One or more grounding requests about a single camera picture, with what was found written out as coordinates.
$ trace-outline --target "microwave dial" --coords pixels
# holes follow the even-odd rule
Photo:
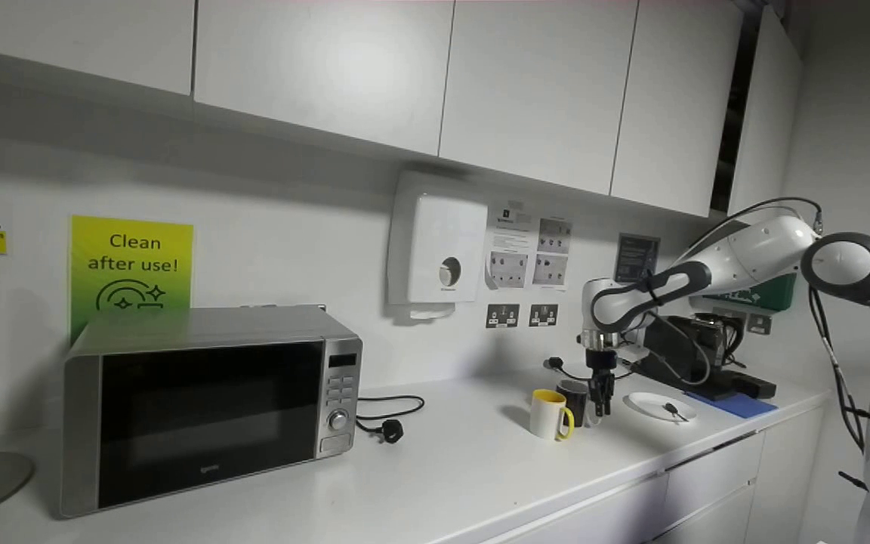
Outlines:
[[[333,416],[325,416],[325,427],[328,427],[333,432],[348,429],[348,413],[344,413],[344,411],[334,411]]]

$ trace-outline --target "kitchen counter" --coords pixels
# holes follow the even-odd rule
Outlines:
[[[476,376],[466,381],[398,386],[426,396],[404,416],[398,446],[355,435],[334,461],[299,464],[190,493],[176,493],[79,519],[53,519],[57,435],[38,435],[38,475],[0,506],[0,544],[412,544],[484,540],[582,495],[657,475],[722,441],[776,427],[826,401],[780,385],[776,411],[739,419],[639,376],[619,381],[613,416],[576,429],[570,441],[527,435],[527,391],[554,376]],[[645,391],[695,408],[686,427],[650,419],[624,394]]]

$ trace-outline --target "microwave window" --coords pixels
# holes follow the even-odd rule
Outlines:
[[[106,358],[100,502],[315,456],[323,344]]]

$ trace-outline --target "wall-mounted dispenser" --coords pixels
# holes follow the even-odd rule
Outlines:
[[[474,301],[484,279],[485,203],[445,174],[407,171],[394,209],[388,293],[398,319],[434,321]]]

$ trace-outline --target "silver microwave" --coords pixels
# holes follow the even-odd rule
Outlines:
[[[358,358],[319,308],[97,316],[64,368],[57,518],[350,451]]]

